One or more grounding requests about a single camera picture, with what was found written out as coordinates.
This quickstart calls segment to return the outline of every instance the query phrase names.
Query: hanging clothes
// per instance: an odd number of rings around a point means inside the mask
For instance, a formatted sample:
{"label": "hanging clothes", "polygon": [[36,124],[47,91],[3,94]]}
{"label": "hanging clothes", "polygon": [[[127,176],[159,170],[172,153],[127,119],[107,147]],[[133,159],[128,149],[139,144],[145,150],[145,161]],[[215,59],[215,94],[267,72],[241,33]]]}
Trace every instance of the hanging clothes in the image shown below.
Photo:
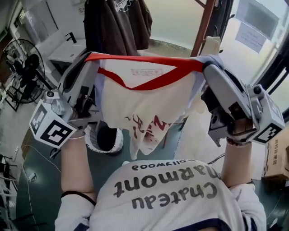
{"label": "hanging clothes", "polygon": [[104,0],[87,0],[84,4],[84,33],[86,52],[104,53],[101,37],[101,10]]}
{"label": "hanging clothes", "polygon": [[152,17],[144,0],[107,0],[100,21],[105,53],[139,55],[149,47]]}
{"label": "hanging clothes", "polygon": [[95,79],[96,104],[110,128],[130,132],[133,160],[138,150],[150,154],[186,110],[205,79],[203,63],[218,56],[168,58],[92,53],[99,60]]}

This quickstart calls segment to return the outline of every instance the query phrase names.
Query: red printed graphic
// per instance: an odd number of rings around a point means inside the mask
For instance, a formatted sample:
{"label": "red printed graphic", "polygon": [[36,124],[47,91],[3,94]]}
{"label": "red printed graphic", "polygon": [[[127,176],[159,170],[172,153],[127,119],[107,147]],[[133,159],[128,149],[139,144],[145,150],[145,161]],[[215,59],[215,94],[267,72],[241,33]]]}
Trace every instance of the red printed graphic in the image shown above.
{"label": "red printed graphic", "polygon": [[[141,132],[141,133],[144,133],[145,130],[142,129],[142,125],[143,125],[143,121],[141,120],[141,118],[136,115],[136,118],[135,119],[135,115],[132,115],[132,120],[134,123],[137,124],[137,127],[136,126],[133,126],[133,130],[134,130],[134,137],[137,139],[137,135],[136,135],[136,128],[138,128],[138,130]],[[129,121],[131,121],[131,118],[129,118],[128,116],[125,117],[125,119],[128,119]],[[168,128],[171,126],[171,123],[168,124],[166,122],[163,122],[163,121],[159,121],[159,118],[157,115],[154,116],[154,120],[149,124],[147,130],[146,130],[146,133],[145,133],[145,136],[144,137],[154,137],[153,135],[153,131],[152,131],[152,124],[154,124],[155,126],[159,127],[162,131],[164,131],[166,125],[168,125]]]}

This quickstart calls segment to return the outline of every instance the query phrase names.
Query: white t-shirt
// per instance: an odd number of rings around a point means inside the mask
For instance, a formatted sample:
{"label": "white t-shirt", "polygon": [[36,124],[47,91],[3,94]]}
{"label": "white t-shirt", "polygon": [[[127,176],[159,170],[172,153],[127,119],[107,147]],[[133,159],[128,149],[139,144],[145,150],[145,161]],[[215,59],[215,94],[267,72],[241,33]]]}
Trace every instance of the white t-shirt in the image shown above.
{"label": "white t-shirt", "polygon": [[86,196],[62,196],[56,231],[266,230],[254,184],[228,189],[209,165],[195,160],[131,162]]}

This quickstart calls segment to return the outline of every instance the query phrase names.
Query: white shoe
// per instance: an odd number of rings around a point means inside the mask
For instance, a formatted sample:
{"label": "white shoe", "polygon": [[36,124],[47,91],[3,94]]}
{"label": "white shoe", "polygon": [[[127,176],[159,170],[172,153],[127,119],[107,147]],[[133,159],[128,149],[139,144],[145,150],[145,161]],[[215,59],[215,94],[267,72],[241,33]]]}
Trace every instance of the white shoe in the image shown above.
{"label": "white shoe", "polygon": [[130,163],[130,162],[129,161],[124,161],[121,166],[124,166],[125,164],[128,164],[128,163]]}

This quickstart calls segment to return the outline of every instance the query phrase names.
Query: red trim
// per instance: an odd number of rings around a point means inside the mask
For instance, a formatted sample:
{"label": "red trim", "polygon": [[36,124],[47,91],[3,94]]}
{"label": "red trim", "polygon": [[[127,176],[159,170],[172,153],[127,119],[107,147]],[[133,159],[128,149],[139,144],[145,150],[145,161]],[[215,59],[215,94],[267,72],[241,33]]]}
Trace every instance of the red trim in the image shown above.
{"label": "red trim", "polygon": [[175,66],[174,70],[167,72],[153,80],[150,80],[144,84],[141,84],[135,88],[130,88],[125,85],[121,77],[117,74],[105,70],[103,68],[98,69],[98,73],[103,74],[113,81],[117,82],[124,88],[129,90],[137,90],[137,91],[147,91],[154,90],[157,88],[161,88],[167,86],[171,83],[174,83],[183,77],[187,76],[192,71],[202,72],[203,63],[193,60],[193,59],[181,59],[181,58],[170,58],[170,57],[149,57],[149,56],[121,56],[121,55],[106,55],[106,54],[96,54],[91,53],[85,60],[93,61],[93,60],[130,60],[130,61],[138,61],[138,62],[150,62],[150,63],[158,63],[163,65]]}

